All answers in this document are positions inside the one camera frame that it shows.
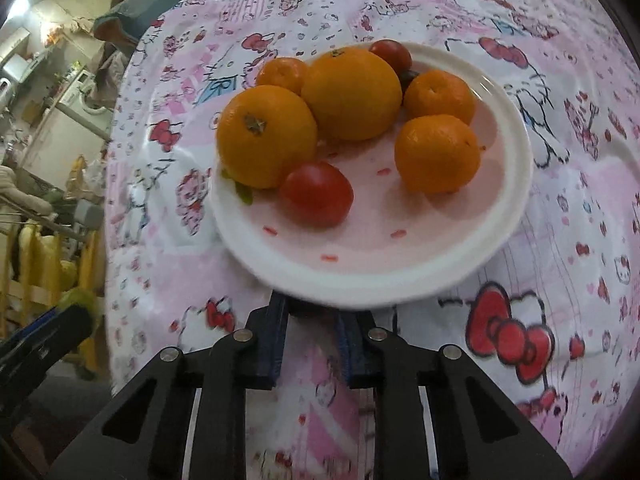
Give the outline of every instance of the pink patterned tablecloth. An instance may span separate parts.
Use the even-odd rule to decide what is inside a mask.
[[[205,200],[222,108],[266,60],[385,37],[449,50],[503,84],[536,171],[519,228],[484,267],[378,321],[411,344],[462,346],[578,472],[640,375],[640,75],[596,0],[184,0],[160,16],[114,117],[114,387],[161,348],[210,346],[268,301]],[[367,478],[370,401],[342,383],[332,331],[292,320],[279,386],[248,396],[248,477]]]

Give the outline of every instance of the red tomato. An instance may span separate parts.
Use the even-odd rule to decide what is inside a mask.
[[[353,188],[337,168],[309,162],[289,174],[278,193],[280,203],[294,220],[313,227],[343,222],[353,203]]]
[[[398,74],[411,68],[411,53],[402,43],[379,40],[369,47],[369,51],[384,59]]]

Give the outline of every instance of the metal rod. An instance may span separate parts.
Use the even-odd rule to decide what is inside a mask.
[[[0,202],[5,203],[11,209],[15,209],[16,211],[19,211],[21,214],[25,215],[27,218],[30,218],[31,220],[35,220],[39,224],[44,225],[45,227],[48,227],[55,233],[63,234],[67,238],[72,238],[73,240],[78,240],[79,242],[82,242],[82,243],[87,242],[87,239],[85,236],[79,235],[78,233],[76,233],[75,231],[73,231],[68,227],[64,227],[62,225],[56,224],[55,222],[52,222],[48,218],[44,218],[44,216],[40,216],[40,215],[37,215],[36,213],[33,213],[28,209],[23,208],[21,205],[15,203],[13,200],[8,199],[7,197],[1,194],[0,194]]]

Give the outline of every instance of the green leaf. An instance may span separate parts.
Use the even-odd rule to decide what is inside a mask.
[[[236,182],[236,195],[247,205],[254,203],[254,192],[250,187],[240,184],[239,182]]]

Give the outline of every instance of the orange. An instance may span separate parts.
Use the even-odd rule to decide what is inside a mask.
[[[404,108],[411,117],[447,114],[471,124],[476,100],[458,76],[444,70],[429,70],[411,81],[404,93]]]
[[[459,190],[480,167],[476,134],[450,115],[408,121],[398,134],[394,155],[405,186],[427,194]]]
[[[392,126],[402,104],[398,76],[381,57],[363,48],[332,50],[309,67],[301,97],[321,137],[364,140]]]
[[[255,79],[257,85],[282,86],[300,95],[308,66],[295,57],[277,57],[266,62]]]
[[[216,142],[220,161],[233,180],[269,189],[314,159],[318,126],[308,106],[292,91],[255,86],[226,105]]]

